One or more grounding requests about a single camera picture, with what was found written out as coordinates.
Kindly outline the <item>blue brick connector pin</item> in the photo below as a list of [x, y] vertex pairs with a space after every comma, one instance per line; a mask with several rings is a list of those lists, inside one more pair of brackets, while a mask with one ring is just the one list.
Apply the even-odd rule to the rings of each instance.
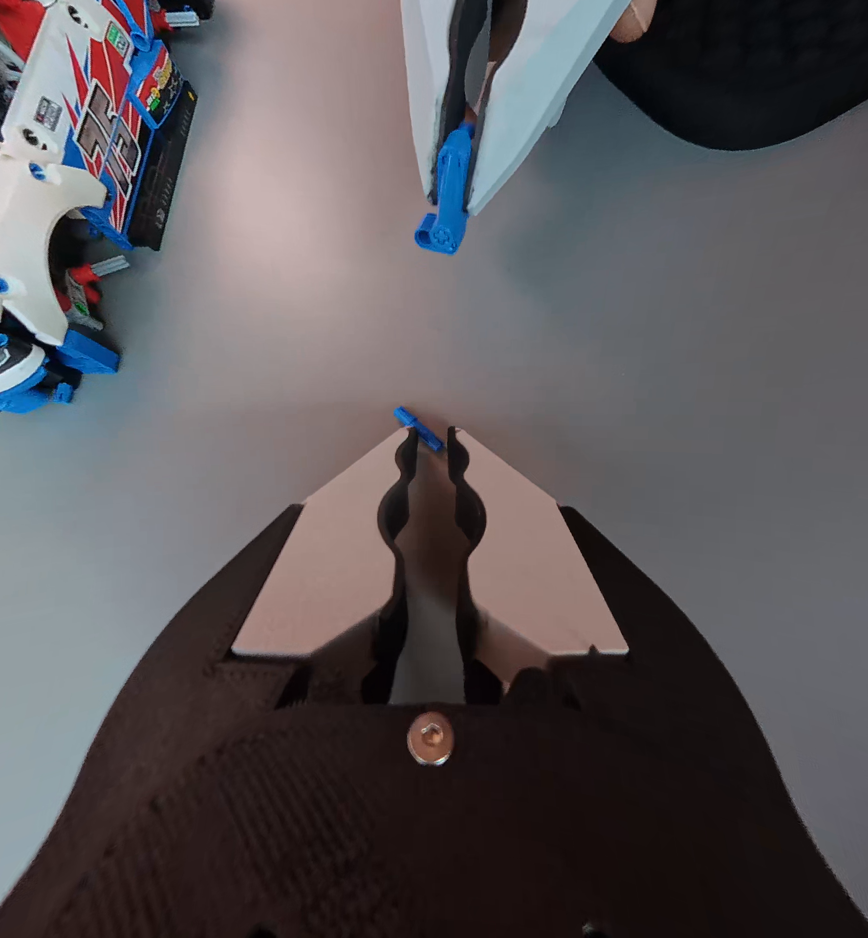
[[430, 428], [428, 428], [420, 419], [404, 406], [395, 407], [393, 415], [396, 420], [406, 429], [413, 429], [418, 439], [423, 442], [432, 452], [439, 453], [444, 450], [445, 443]]

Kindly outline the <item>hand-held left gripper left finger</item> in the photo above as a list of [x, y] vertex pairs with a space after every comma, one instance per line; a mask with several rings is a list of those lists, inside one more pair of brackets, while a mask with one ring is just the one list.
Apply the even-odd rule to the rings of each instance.
[[303, 502], [232, 642], [290, 663], [311, 702], [387, 704], [408, 633], [404, 556], [419, 435], [399, 429]]

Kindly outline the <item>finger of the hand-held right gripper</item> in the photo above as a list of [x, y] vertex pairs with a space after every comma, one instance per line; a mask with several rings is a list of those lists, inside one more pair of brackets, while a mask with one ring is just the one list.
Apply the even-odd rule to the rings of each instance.
[[628, 1], [489, 2], [466, 207], [478, 214], [560, 116]]
[[478, 1], [402, 1], [412, 136], [428, 203], [438, 203], [440, 148], [466, 109], [465, 73], [480, 33]]

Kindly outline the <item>blue angled brick beam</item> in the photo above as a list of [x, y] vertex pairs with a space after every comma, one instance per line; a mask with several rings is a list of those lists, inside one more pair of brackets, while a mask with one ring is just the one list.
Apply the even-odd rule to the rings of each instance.
[[428, 213], [414, 233], [415, 242], [423, 250], [455, 255], [464, 239], [469, 218], [464, 200], [474, 135], [475, 124], [464, 121], [440, 147], [436, 162], [437, 210]]

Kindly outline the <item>brick race car model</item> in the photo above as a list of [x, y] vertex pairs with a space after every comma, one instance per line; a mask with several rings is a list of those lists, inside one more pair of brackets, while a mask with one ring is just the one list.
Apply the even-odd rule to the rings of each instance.
[[118, 371], [102, 281], [160, 250], [197, 104], [169, 39], [214, 9], [0, 2], [0, 414]]

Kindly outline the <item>grey desk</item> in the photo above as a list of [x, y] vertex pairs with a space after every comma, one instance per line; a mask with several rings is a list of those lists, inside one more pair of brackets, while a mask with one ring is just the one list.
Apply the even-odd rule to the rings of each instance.
[[442, 257], [398, 2], [216, 6], [120, 373], [0, 416], [0, 903], [158, 633], [405, 405], [692, 618], [868, 915], [868, 103], [718, 153], [590, 66]]

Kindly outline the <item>person's right hand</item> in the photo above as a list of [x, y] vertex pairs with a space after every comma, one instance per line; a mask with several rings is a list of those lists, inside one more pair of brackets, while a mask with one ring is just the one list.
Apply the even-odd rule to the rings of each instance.
[[640, 40], [651, 26], [657, 3], [656, 0], [628, 1], [609, 37], [621, 44]]

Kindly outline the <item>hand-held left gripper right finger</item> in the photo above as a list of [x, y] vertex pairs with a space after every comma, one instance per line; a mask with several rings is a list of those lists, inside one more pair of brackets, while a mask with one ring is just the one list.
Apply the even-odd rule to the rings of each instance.
[[466, 695], [503, 695], [524, 670], [628, 653], [579, 544], [550, 494], [452, 427], [447, 469], [467, 541], [456, 593]]

